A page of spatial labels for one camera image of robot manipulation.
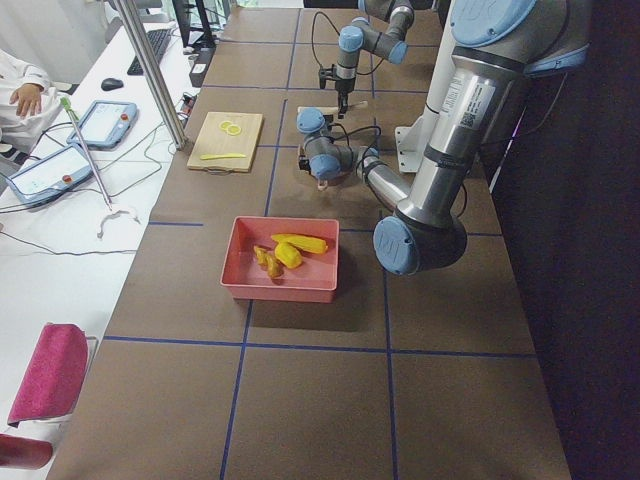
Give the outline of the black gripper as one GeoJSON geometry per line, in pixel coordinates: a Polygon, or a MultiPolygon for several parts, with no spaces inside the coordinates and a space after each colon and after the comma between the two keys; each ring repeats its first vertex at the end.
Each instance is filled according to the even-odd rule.
{"type": "Polygon", "coordinates": [[[357,77],[356,67],[345,67],[333,64],[330,67],[321,67],[318,71],[319,88],[325,89],[328,82],[334,83],[338,92],[337,117],[343,119],[349,109],[348,94],[354,91],[357,77]]]}
{"type": "Polygon", "coordinates": [[[311,174],[310,160],[302,145],[298,146],[298,168],[307,174],[311,174]]]}

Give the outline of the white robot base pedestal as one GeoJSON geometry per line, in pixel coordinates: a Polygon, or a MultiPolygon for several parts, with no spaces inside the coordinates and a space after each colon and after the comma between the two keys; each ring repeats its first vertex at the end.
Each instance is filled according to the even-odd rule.
{"type": "Polygon", "coordinates": [[[455,40],[451,33],[451,8],[456,1],[435,1],[432,6],[444,15],[444,27],[429,90],[422,114],[411,126],[395,128],[397,161],[402,173],[416,173],[421,165],[424,149],[433,133],[441,107],[455,72],[452,51],[455,40]]]}

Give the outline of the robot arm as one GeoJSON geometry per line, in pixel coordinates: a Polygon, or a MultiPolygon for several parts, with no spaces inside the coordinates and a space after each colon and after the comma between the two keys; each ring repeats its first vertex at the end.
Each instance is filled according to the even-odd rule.
{"type": "Polygon", "coordinates": [[[358,9],[368,16],[388,24],[382,32],[370,25],[367,18],[357,17],[344,26],[338,36],[338,57],[330,67],[320,67],[319,86],[334,83],[338,95],[337,117],[343,119],[349,110],[349,95],[354,91],[358,76],[360,52],[366,51],[391,64],[400,64],[407,53],[405,41],[414,23],[414,6],[410,1],[359,1],[358,9]]]}
{"type": "Polygon", "coordinates": [[[507,140],[529,79],[585,61],[591,12],[588,1],[451,2],[424,112],[396,134],[398,153],[419,163],[412,182],[375,148],[339,145],[318,108],[299,109],[305,169],[322,185],[355,173],[390,210],[373,234],[387,271],[411,275],[463,255],[466,231],[451,208],[477,154],[507,140]]]}

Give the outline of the person hand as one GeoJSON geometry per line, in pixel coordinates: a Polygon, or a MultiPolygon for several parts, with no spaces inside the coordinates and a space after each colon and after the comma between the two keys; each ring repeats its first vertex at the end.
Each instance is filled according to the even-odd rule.
{"type": "Polygon", "coordinates": [[[42,111],[43,87],[25,83],[17,88],[10,97],[10,104],[16,106],[16,115],[20,118],[34,116],[42,111]]]}

